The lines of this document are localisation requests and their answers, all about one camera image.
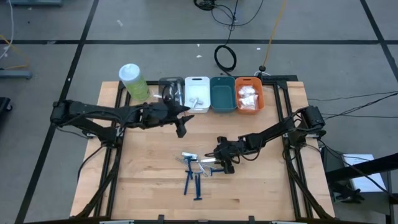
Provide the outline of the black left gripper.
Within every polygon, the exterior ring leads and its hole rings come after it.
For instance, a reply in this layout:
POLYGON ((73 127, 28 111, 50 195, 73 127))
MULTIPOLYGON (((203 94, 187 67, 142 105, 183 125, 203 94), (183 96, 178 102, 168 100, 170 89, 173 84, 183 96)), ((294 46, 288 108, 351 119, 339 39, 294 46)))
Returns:
POLYGON ((178 117, 180 113, 189 111, 190 107, 181 105, 170 96, 163 97, 161 102, 145 104, 142 109, 141 128, 149 129, 174 124, 179 138, 183 138, 187 130, 185 123, 194 115, 178 117))

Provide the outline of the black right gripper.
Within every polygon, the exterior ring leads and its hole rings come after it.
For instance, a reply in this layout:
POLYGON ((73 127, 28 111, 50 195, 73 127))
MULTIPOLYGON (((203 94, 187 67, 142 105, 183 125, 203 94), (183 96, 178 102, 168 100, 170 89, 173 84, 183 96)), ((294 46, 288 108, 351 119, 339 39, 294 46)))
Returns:
POLYGON ((206 153, 205 157, 215 157, 215 164, 222 166, 225 174, 235 173, 233 164, 239 164, 240 157, 245 158, 244 141, 229 141, 226 137, 219 136, 217 142, 215 150, 206 153))

